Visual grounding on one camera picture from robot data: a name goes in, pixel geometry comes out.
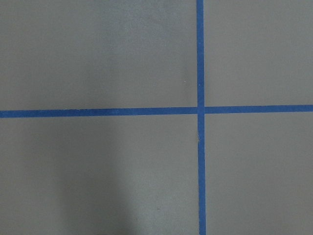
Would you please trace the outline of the blue tape line lengthwise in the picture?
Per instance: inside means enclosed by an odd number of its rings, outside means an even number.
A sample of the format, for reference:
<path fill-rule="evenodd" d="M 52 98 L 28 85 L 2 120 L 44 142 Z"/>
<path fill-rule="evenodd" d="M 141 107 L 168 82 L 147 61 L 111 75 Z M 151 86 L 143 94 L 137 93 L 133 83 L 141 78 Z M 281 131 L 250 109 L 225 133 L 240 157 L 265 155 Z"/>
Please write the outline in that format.
<path fill-rule="evenodd" d="M 198 186 L 199 186 L 199 234 L 206 234 L 205 187 L 205 107 L 204 107 L 204 22 L 203 1 L 197 7 L 197 127 L 198 127 Z"/>

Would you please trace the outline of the blue tape line crosswise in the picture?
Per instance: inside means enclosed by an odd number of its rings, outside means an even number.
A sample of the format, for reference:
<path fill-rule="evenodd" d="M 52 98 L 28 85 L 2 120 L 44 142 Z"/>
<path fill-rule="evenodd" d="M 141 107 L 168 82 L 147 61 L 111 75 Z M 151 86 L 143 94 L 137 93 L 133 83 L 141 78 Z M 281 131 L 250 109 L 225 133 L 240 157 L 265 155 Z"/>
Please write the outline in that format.
<path fill-rule="evenodd" d="M 312 112 L 312 105 L 266 106 L 207 106 L 163 108 L 109 108 L 109 109 L 56 109 L 56 110 L 8 110 L 1 111 L 1 118 L 54 118 L 54 117 L 101 117 L 101 116 L 152 116 L 152 115 L 201 115 L 241 113 L 292 113 Z"/>

